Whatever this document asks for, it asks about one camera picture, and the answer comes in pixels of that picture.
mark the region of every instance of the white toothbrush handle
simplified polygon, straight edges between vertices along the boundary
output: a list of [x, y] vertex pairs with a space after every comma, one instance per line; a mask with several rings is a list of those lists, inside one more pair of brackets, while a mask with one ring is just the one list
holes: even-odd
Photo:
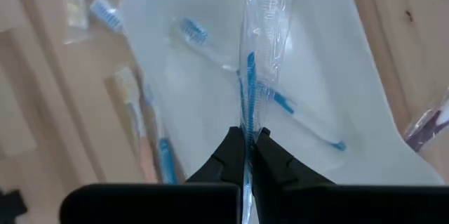
[[161, 112], [159, 111], [159, 108], [156, 105], [152, 105], [153, 113], [154, 113], [154, 119], [156, 122], [156, 130], [157, 130], [157, 138], [168, 138], [168, 134], [166, 131], [165, 124], [163, 123], [163, 119], [161, 116]]
[[294, 108], [295, 112], [292, 115], [296, 121], [327, 143], [334, 145], [342, 142], [342, 139], [339, 139], [336, 132], [333, 132], [324, 121], [319, 119], [313, 112], [300, 108], [300, 106], [298, 105]]
[[140, 109], [140, 104], [137, 102], [134, 102], [131, 104], [131, 107], [133, 109], [134, 125], [135, 125], [135, 130], [137, 131], [136, 132], [137, 135], [139, 137], [147, 137], [147, 130], [145, 127], [142, 110]]

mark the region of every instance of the toothbrush bristles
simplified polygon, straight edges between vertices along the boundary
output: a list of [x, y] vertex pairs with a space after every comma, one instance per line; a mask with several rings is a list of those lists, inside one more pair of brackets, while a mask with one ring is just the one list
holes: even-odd
[[203, 45], [208, 33], [202, 26], [196, 24], [188, 18], [182, 19], [180, 29], [185, 34], [186, 39], [194, 41], [198, 45]]

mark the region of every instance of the toothbrush head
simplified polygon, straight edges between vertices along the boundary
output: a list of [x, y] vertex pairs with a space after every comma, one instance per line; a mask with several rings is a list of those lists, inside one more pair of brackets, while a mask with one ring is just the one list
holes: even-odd
[[189, 41], [198, 45], [203, 45], [208, 37], [207, 31], [189, 18], [183, 18], [180, 21], [180, 30]]
[[345, 151], [347, 149], [346, 143], [344, 143], [343, 141], [339, 143], [330, 143], [330, 145], [339, 151]]
[[110, 29], [115, 32], [121, 31], [121, 22], [116, 14], [116, 9], [109, 9], [98, 0], [91, 4], [92, 13], [101, 19]]
[[129, 67], [114, 74], [115, 82], [125, 104], [138, 103], [140, 91], [133, 71]]

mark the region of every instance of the light wood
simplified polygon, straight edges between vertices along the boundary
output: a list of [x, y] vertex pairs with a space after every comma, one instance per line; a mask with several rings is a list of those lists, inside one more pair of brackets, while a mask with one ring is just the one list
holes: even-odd
[[17, 0], [0, 0], [0, 32], [15, 27], [20, 24], [17, 18], [20, 6]]
[[61, 0], [24, 0], [39, 33], [47, 63], [59, 81], [70, 113], [100, 181], [140, 181], [133, 151], [107, 94], [103, 81], [120, 64], [132, 63], [124, 37], [99, 23], [92, 38], [65, 45], [65, 19]]
[[[449, 0], [356, 0], [399, 132], [449, 86]], [[421, 151], [449, 182], [446, 129]]]
[[36, 142], [1, 68], [0, 100], [0, 152], [6, 157], [14, 157], [33, 150]]
[[20, 52], [11, 32], [1, 33], [0, 42], [2, 48], [0, 63], [13, 87], [27, 125], [37, 145], [51, 151], [52, 157], [57, 159], [55, 165], [63, 175], [63, 186], [67, 190], [73, 190], [80, 185], [79, 180], [74, 174], [73, 163], [68, 159], [67, 148], [60, 141], [60, 132], [54, 127], [54, 118], [48, 110], [48, 103], [43, 98], [34, 72]]

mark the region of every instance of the black plastic part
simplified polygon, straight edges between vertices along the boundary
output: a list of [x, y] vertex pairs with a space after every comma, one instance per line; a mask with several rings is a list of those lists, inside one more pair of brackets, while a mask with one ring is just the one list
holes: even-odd
[[240, 189], [231, 183], [89, 185], [62, 203], [61, 224], [239, 223]]
[[13, 224], [15, 218], [27, 211], [20, 191], [14, 190], [7, 194], [0, 191], [0, 224]]
[[243, 186], [245, 139], [239, 127], [233, 126], [208, 161], [186, 183], [233, 183]]
[[253, 194], [261, 223], [275, 223], [285, 218], [283, 204], [288, 188], [333, 184], [299, 162], [274, 142], [269, 134], [268, 129], [262, 129], [253, 155]]
[[335, 185], [296, 160], [262, 130], [253, 194], [265, 223], [449, 223], [446, 187]]

